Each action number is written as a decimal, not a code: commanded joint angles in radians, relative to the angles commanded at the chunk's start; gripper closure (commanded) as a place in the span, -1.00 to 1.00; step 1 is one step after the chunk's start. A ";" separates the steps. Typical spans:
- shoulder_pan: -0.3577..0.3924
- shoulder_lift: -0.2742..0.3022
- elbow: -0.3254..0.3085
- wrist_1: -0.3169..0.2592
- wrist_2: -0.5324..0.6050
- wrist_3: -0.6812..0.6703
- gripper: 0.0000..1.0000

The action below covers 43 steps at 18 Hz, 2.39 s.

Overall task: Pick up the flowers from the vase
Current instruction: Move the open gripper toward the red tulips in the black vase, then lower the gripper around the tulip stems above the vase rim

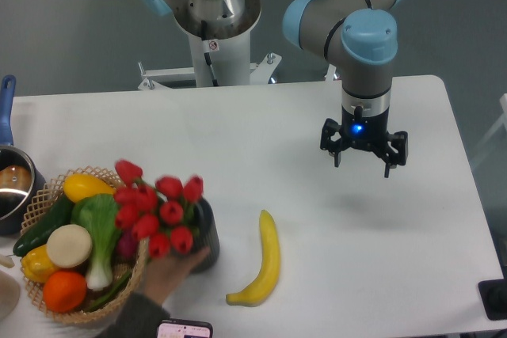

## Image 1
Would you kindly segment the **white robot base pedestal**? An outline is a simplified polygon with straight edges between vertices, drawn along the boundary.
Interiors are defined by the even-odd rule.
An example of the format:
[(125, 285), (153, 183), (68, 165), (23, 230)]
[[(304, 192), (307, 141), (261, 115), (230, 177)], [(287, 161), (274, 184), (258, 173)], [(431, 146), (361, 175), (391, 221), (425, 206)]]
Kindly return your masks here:
[(251, 32), (261, 16), (260, 0), (188, 0), (171, 9), (164, 0), (144, 0), (159, 16), (174, 15), (188, 38), (193, 65), (145, 70), (138, 63), (141, 90), (163, 89), (163, 83), (194, 81), (197, 87), (274, 83), (282, 57), (269, 52), (250, 60)]

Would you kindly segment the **grey sleeved forearm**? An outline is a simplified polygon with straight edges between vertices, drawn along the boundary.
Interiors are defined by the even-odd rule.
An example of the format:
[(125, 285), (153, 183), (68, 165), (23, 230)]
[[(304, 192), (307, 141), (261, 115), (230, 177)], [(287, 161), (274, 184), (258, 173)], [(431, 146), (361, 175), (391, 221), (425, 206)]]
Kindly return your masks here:
[(162, 306), (139, 293), (128, 297), (117, 319), (96, 335), (97, 338), (156, 337), (158, 327), (170, 318)]

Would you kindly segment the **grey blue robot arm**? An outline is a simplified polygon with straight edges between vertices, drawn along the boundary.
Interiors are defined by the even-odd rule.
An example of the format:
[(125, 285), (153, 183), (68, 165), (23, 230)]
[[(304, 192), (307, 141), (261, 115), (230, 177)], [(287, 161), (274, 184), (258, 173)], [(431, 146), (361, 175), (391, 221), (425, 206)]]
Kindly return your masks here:
[[(158, 15), (173, 14), (186, 33), (199, 87), (247, 85), (250, 33), (260, 0), (142, 0)], [(337, 68), (341, 119), (327, 120), (320, 147), (335, 160), (347, 149), (405, 165), (408, 134), (387, 130), (398, 27), (390, 9), (401, 0), (294, 0), (282, 31), (287, 41)]]

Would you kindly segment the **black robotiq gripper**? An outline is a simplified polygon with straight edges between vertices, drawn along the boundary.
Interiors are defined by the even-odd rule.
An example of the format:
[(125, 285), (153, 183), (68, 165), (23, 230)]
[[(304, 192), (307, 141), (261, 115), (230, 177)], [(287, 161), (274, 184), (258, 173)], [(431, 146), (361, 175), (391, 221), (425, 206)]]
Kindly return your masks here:
[(341, 153), (348, 148), (375, 152), (384, 166), (384, 177), (398, 166), (404, 166), (408, 158), (408, 133), (387, 132), (389, 109), (377, 116), (362, 116), (359, 120), (341, 109), (341, 124), (327, 118), (322, 126), (320, 149), (334, 158), (334, 167), (341, 164)]

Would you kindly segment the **person's hand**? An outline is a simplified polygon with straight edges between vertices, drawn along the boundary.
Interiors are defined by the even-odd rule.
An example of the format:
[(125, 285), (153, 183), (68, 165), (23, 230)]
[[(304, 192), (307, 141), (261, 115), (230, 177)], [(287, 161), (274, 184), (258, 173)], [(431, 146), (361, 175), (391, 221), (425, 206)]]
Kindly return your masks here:
[(209, 253), (209, 247), (204, 247), (199, 252), (185, 257), (168, 255), (151, 261), (146, 269), (143, 295), (162, 306)]

